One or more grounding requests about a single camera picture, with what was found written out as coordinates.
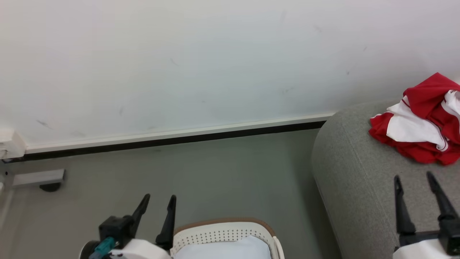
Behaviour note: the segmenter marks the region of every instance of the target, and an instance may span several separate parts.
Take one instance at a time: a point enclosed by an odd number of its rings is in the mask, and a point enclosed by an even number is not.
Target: red fabric
[[[436,144],[430,142],[397,142],[389,138],[386,133],[388,123],[393,117],[390,112],[370,119],[372,128],[369,134],[376,140],[395,147],[401,155],[417,162],[428,164],[438,161],[443,165],[454,163],[460,158],[460,123],[456,116],[447,113],[441,106],[449,90],[460,91],[460,85],[436,73],[419,85],[404,91],[412,113],[433,122],[440,128],[441,134],[449,139],[449,148],[446,151],[439,151],[436,149]]]

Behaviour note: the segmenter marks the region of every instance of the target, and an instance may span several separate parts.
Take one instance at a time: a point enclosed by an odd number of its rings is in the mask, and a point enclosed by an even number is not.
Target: white cloth in basket
[[[174,259],[271,259],[268,245],[255,236],[235,242],[187,245]]]

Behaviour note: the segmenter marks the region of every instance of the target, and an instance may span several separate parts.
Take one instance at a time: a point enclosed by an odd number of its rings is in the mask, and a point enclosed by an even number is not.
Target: gray fabric upholstery
[[[397,101],[367,103],[332,116],[315,141],[312,163],[343,259],[391,259],[398,246],[393,177],[399,174],[417,231],[437,230],[432,171],[460,211],[460,163],[423,165],[373,139],[369,118]]]

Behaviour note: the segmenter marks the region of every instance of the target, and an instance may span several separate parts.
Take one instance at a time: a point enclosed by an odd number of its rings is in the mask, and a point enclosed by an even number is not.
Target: basket rim
[[[275,232],[273,229],[264,221],[256,218],[218,218],[218,219],[212,219],[212,220],[205,220],[205,221],[200,221],[200,222],[195,222],[191,223],[182,227],[178,227],[174,230],[174,235],[179,233],[180,231],[195,228],[195,227],[201,227],[205,225],[211,225],[211,224],[218,224],[218,223],[231,223],[231,222],[252,222],[252,223],[257,223],[261,226],[263,226],[267,231],[270,233],[271,236],[276,236]]]

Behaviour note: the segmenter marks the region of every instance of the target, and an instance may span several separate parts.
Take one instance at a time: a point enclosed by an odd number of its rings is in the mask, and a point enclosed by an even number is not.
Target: white baseboard
[[[139,134],[139,135],[126,135],[126,136],[119,136],[119,137],[99,138],[99,139],[93,139],[93,140],[74,141],[74,142],[57,143],[57,144],[49,144],[49,145],[45,144],[45,145],[27,146],[26,154],[49,152],[49,151],[59,151],[59,150],[74,149],[74,148],[84,148],[84,147],[99,147],[99,146],[124,144],[124,143],[131,143],[131,142],[141,142],[141,141],[151,141],[151,140],[177,138],[177,137],[187,137],[187,136],[194,136],[194,135],[222,133],[222,132],[237,131],[237,130],[260,129],[260,128],[300,124],[300,123],[308,123],[308,122],[318,122],[318,121],[325,121],[332,115],[334,115],[334,112],[310,115],[310,116],[294,117],[294,118],[229,124],[229,125],[223,125],[223,126],[214,126],[214,127],[206,127],[206,128],[198,128],[198,129],[184,129],[184,130],[156,132],[156,133],[147,133],[147,134]]]

